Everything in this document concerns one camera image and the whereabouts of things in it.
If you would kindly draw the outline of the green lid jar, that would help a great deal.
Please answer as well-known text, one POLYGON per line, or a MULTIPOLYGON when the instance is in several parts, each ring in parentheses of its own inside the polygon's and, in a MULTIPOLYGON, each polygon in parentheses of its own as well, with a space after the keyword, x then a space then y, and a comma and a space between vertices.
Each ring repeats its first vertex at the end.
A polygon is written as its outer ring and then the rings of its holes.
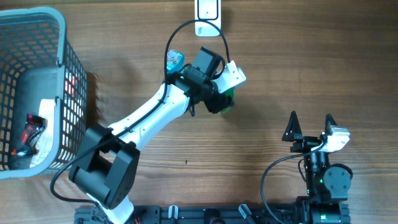
POLYGON ((227 99, 227 105, 219 112, 219 114, 227 113, 234 105, 234 89, 230 88, 229 90, 226 90, 225 95, 227 99))

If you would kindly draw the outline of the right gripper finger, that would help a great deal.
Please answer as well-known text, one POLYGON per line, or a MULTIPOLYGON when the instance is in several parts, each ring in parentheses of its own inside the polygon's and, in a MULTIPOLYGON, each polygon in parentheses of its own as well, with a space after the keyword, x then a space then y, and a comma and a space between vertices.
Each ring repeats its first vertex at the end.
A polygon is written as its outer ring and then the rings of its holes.
POLYGON ((295 142, 303 139, 302 130, 296 114, 296 111, 292 111, 290 114, 288 125, 282 136, 282 141, 295 142))
POLYGON ((332 135, 332 128, 336 126, 336 121, 333 119, 332 115, 328 113, 325 117, 325 130, 321 133, 321 136, 332 135))

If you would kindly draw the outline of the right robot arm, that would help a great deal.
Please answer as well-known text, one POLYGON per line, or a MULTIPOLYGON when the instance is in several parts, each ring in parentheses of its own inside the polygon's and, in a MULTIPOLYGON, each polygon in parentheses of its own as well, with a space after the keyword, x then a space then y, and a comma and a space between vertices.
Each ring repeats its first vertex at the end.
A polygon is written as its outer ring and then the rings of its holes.
POLYGON ((350 223, 348 190, 353 171, 344 164, 331 164, 329 155, 342 150, 350 140, 348 129, 337 125, 331 114, 325 118, 325 130, 319 137, 305 136, 295 111, 291 112, 285 142, 291 152, 301 153, 305 168, 307 195, 297 197, 292 223, 350 223))

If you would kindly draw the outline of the beige plastic pouch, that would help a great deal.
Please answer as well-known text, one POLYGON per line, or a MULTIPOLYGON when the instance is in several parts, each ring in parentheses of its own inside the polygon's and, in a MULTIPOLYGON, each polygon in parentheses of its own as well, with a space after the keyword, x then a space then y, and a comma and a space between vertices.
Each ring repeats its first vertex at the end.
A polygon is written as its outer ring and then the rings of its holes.
POLYGON ((45 118, 46 125, 43 133, 39 136, 35 148, 38 153, 32 157, 30 168, 39 165, 49 155, 53 145, 54 124, 54 100, 43 99, 39 106, 39 116, 45 118))

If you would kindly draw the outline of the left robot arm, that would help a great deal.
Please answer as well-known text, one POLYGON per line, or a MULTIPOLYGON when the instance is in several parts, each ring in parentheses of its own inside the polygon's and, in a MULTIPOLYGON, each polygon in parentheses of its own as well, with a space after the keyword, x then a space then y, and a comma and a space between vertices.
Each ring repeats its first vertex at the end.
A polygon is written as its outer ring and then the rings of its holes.
POLYGON ((202 47, 193 63, 182 53, 166 51, 165 80, 141 107, 107 128, 87 130, 68 178, 101 212, 105 223, 126 223, 134 206, 128 193, 142 150, 171 121, 194 113, 203 102, 217 114, 233 103, 233 90, 246 81, 232 60, 202 47))

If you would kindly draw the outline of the blue mouthwash bottle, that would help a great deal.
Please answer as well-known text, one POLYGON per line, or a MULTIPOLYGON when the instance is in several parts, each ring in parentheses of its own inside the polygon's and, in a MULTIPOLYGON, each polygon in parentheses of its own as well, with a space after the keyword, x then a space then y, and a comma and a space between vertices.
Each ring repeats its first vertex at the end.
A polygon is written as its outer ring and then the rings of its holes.
POLYGON ((185 56, 183 53, 176 50, 169 50, 167 52, 167 73, 172 74, 178 72, 185 65, 185 56))

